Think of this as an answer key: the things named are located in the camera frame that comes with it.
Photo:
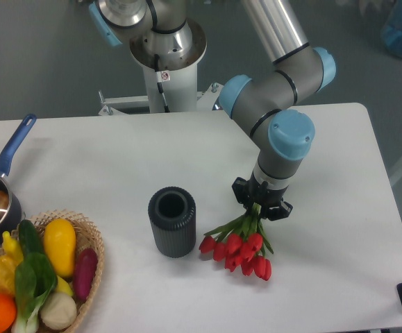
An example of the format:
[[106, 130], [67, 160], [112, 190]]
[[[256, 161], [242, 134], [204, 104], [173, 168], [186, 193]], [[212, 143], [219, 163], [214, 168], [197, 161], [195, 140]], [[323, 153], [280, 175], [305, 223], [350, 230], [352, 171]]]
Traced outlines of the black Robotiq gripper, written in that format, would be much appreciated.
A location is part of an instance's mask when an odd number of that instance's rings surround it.
[[250, 180], [237, 177], [232, 184], [236, 201], [246, 210], [253, 202], [261, 205], [260, 218], [270, 221], [286, 219], [293, 210], [288, 202], [281, 201], [288, 188], [288, 179], [280, 180], [252, 174]]

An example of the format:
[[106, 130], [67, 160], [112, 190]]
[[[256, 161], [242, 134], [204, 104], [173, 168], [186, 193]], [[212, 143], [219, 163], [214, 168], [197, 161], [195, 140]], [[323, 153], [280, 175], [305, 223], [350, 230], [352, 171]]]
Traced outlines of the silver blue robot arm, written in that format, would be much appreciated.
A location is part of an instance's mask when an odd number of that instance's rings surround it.
[[[251, 177], [233, 183], [235, 197], [275, 221], [292, 211], [283, 196], [315, 136], [311, 119], [294, 106], [327, 86], [336, 65], [327, 50], [309, 45], [288, 1], [244, 1], [243, 7], [274, 71], [261, 82], [230, 79], [217, 103], [260, 150]], [[206, 37], [184, 1], [93, 1], [89, 11], [107, 43], [128, 45], [142, 66], [152, 113], [195, 108]]]

